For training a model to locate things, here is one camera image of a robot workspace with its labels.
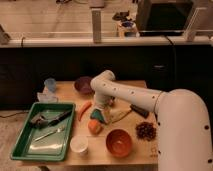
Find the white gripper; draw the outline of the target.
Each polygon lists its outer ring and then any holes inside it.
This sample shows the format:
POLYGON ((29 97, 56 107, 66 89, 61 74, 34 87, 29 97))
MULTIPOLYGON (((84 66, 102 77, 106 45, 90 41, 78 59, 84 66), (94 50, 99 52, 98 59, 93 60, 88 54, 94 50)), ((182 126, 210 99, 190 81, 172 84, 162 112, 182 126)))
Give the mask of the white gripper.
POLYGON ((103 95, 101 93, 94 94, 95 107, 98 109, 104 109, 114 105, 114 97, 103 95))

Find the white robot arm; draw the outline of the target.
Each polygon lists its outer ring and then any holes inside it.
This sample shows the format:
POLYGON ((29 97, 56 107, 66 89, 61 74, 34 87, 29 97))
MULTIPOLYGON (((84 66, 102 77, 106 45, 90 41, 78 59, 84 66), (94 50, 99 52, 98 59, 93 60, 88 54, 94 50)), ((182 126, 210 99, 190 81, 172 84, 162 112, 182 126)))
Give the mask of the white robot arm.
POLYGON ((158 171, 213 171, 208 109, 196 93, 119 84, 110 70, 94 77, 91 88, 97 108, 116 97, 157 115, 158 171))

